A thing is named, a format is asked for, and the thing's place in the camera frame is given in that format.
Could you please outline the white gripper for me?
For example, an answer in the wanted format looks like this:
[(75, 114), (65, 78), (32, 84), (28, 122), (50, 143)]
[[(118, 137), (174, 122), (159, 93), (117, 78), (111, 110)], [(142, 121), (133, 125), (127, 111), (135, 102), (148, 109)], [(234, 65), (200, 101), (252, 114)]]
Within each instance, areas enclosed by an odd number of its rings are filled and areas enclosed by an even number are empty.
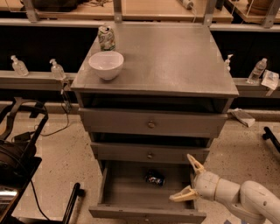
[(214, 201), (216, 187), (220, 177), (210, 171), (205, 171), (204, 166), (191, 154), (187, 154), (187, 158), (192, 165), (194, 172), (197, 174), (194, 179), (195, 189), (187, 186), (180, 192), (171, 195), (169, 200), (182, 202), (196, 200), (200, 196), (204, 200)]

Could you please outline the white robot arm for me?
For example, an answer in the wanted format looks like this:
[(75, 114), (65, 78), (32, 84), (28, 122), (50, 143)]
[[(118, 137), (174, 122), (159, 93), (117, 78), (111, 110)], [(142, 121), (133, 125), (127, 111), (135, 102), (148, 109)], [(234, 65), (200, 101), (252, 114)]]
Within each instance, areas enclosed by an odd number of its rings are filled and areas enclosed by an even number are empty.
[(195, 172), (194, 187), (188, 185), (169, 197), (182, 202), (202, 198), (222, 204), (231, 214), (248, 224), (263, 224), (269, 220), (280, 224), (280, 199), (255, 181), (239, 185), (207, 171), (191, 154), (186, 155)]

